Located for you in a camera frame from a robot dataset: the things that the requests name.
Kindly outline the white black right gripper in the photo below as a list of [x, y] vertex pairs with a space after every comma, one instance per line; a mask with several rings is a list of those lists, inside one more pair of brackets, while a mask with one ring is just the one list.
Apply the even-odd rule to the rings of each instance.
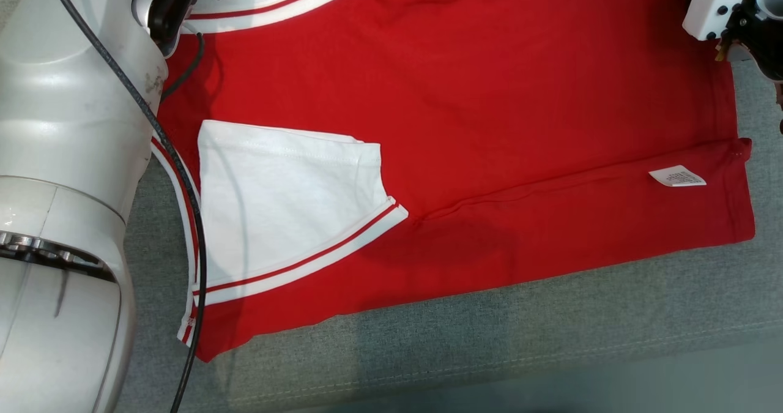
[[717, 40], [717, 60], [752, 60], [766, 79], [783, 82], [783, 0], [690, 0], [683, 28]]

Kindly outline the red and white jersey shirt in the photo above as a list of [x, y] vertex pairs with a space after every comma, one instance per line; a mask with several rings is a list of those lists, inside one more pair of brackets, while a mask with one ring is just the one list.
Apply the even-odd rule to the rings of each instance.
[[178, 337], [254, 336], [751, 240], [729, 64], [687, 0], [201, 1], [158, 120], [207, 246]]

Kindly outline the grey fabric sofa cushion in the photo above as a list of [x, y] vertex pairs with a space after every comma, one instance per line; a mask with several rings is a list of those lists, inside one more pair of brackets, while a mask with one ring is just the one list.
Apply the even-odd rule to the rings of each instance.
[[752, 143], [751, 240], [257, 335], [198, 358], [179, 413], [284, 411], [783, 336], [781, 109], [754, 65], [729, 65]]

